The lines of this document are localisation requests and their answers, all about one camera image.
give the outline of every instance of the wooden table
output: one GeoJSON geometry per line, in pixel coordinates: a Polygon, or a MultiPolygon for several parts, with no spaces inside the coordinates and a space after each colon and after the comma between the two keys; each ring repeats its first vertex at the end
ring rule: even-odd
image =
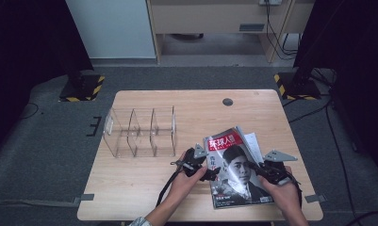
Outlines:
{"type": "MultiPolygon", "coordinates": [[[[127,90],[116,94],[113,107],[174,106],[176,115],[176,157],[114,158],[104,140],[95,157],[85,194],[92,201],[80,203],[81,220],[133,220],[145,217],[156,206],[159,192],[171,177],[170,163],[203,138],[235,125],[244,133],[255,132],[263,154],[275,149],[298,157],[287,162],[303,195],[315,194],[303,159],[288,125],[276,91],[255,90],[127,90]],[[222,103],[225,98],[233,105],[222,103]]],[[[322,219],[318,202],[307,203],[303,210],[308,220],[322,219]]],[[[214,210],[209,182],[199,182],[182,202],[170,221],[275,221],[283,216],[274,204],[214,210]]]]}

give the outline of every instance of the black stand base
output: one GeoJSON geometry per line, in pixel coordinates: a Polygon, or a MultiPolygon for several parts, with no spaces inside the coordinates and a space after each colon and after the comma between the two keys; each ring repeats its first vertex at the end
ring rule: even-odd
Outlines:
{"type": "Polygon", "coordinates": [[[296,85],[293,82],[294,74],[295,73],[278,73],[274,76],[274,80],[283,99],[320,99],[320,92],[314,81],[307,80],[303,85],[296,85]]]}
{"type": "Polygon", "coordinates": [[[59,100],[61,102],[92,101],[97,96],[103,85],[103,75],[82,75],[84,84],[81,89],[76,89],[71,81],[65,85],[59,100]]]}

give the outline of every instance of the magazine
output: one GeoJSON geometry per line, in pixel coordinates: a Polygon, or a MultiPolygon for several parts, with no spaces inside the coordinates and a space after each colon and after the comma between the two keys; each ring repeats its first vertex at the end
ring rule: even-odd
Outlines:
{"type": "Polygon", "coordinates": [[[221,168],[210,181],[215,209],[273,202],[271,195],[248,168],[248,161],[263,162],[254,133],[244,135],[239,126],[204,138],[208,168],[221,168]]]}

